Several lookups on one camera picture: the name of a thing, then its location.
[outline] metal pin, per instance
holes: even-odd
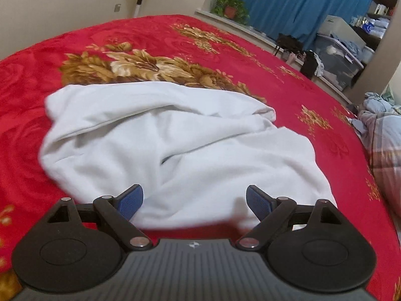
[[[259,245],[259,241],[254,238],[243,238],[239,241],[239,244],[244,248],[252,249]]]
[[[130,240],[131,246],[138,248],[146,247],[149,243],[149,239],[144,236],[136,236]]]

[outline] gray ribbed surface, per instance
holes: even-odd
[[[64,295],[23,290],[15,301],[373,301],[363,290],[343,295],[308,294],[278,280],[260,255],[233,248],[228,240],[161,240],[131,253],[107,282]]]

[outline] black circular disc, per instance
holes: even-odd
[[[267,249],[271,268],[289,284],[312,292],[340,293],[364,286],[376,265],[372,247],[361,235],[330,226],[280,235]]]
[[[29,232],[13,252],[19,279],[37,290],[71,293],[99,285],[118,268],[119,244],[109,235],[68,223]]]

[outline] plaid blanket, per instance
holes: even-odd
[[[351,122],[369,153],[377,186],[401,217],[401,108],[378,94],[367,93],[358,120]]]

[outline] bed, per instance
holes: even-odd
[[[190,73],[190,80],[183,72]],[[11,271],[16,243],[65,195],[37,159],[51,126],[45,97],[67,84],[158,80],[253,96],[276,110],[276,126],[308,137],[339,209],[376,251],[378,263],[368,291],[380,301],[401,297],[398,238],[364,147],[348,124],[346,117],[353,115],[272,54],[200,20],[175,15],[84,28],[0,62],[1,301],[19,289]],[[223,223],[146,233],[155,240],[239,237]]]

